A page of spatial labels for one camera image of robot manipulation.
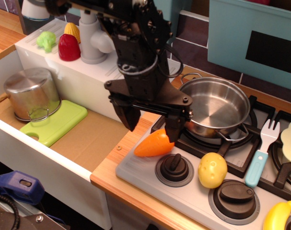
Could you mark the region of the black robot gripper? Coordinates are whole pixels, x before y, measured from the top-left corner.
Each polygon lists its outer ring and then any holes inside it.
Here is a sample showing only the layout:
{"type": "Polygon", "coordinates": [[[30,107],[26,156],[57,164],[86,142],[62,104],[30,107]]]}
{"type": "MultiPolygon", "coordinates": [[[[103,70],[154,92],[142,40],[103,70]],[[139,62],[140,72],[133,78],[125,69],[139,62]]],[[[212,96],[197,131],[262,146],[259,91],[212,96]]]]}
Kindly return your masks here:
{"type": "Polygon", "coordinates": [[[142,110],[165,115],[166,134],[176,142],[192,117],[192,98],[170,83],[167,56],[118,58],[116,64],[124,78],[104,87],[123,125],[133,131],[142,110]]]}

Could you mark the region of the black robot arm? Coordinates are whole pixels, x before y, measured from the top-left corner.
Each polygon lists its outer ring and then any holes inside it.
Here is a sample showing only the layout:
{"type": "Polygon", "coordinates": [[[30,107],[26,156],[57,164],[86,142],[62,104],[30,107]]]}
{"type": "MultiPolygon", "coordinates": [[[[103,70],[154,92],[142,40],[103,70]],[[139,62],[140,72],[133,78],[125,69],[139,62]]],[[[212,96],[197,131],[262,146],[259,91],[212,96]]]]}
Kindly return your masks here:
{"type": "Polygon", "coordinates": [[[112,39],[121,80],[104,84],[109,100],[124,126],[134,130],[141,111],[165,117],[165,131],[176,142],[192,117],[192,98],[176,89],[170,79],[167,53],[171,22],[163,18],[152,0],[47,0],[45,7],[54,16],[70,8],[94,13],[112,39]]]}

